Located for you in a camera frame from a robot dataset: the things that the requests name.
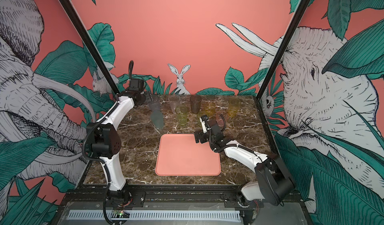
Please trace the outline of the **clear short glass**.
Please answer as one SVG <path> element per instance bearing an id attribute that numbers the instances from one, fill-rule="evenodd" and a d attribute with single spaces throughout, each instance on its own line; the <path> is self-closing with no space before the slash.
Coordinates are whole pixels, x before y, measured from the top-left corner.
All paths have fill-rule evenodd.
<path id="1" fill-rule="evenodd" d="M 179 106 L 180 100 L 181 100 L 181 98 L 179 95 L 170 95 L 169 96 L 169 105 L 170 105 L 171 111 L 174 114 L 176 114 L 176 108 Z"/>

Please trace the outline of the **pink square tray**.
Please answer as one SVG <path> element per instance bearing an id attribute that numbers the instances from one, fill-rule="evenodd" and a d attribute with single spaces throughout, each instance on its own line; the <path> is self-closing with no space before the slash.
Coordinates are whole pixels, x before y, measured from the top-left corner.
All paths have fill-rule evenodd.
<path id="1" fill-rule="evenodd" d="M 220 154 L 193 134 L 165 134 L 160 139 L 155 172 L 158 176 L 218 176 Z"/>

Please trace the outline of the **clear bluish tall glass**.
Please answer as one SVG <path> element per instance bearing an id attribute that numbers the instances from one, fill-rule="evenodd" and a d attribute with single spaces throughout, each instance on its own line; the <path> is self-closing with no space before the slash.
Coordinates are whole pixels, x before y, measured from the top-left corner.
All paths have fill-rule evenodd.
<path id="1" fill-rule="evenodd" d="M 161 111 L 160 99 L 157 95 L 151 95 L 151 101 L 148 102 L 148 106 L 152 112 Z"/>

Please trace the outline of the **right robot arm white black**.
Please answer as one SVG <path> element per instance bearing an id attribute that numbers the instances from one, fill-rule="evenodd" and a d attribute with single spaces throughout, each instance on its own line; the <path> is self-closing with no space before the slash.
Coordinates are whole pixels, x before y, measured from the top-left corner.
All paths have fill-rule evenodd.
<path id="1" fill-rule="evenodd" d="M 239 187 L 237 200 L 240 206 L 246 207 L 255 200 L 264 200 L 274 206 L 283 204 L 284 197 L 294 190 L 296 182 L 278 154 L 262 154 L 226 137 L 225 127 L 221 128 L 206 115 L 200 117 L 200 123 L 202 129 L 194 132 L 196 143 L 208 143 L 213 152 L 225 153 L 256 175 L 255 182 Z"/>

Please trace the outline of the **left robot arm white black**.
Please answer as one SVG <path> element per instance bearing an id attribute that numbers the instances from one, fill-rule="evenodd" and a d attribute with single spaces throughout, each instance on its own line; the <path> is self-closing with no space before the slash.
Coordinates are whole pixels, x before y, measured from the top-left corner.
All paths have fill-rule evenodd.
<path id="1" fill-rule="evenodd" d="M 121 191 L 126 185 L 119 159 L 122 141 L 117 129 L 131 109 L 152 100 L 151 92 L 127 90 L 119 95 L 115 104 L 103 117 L 86 127 L 87 135 L 82 155 L 87 160 L 101 163 L 109 191 Z"/>

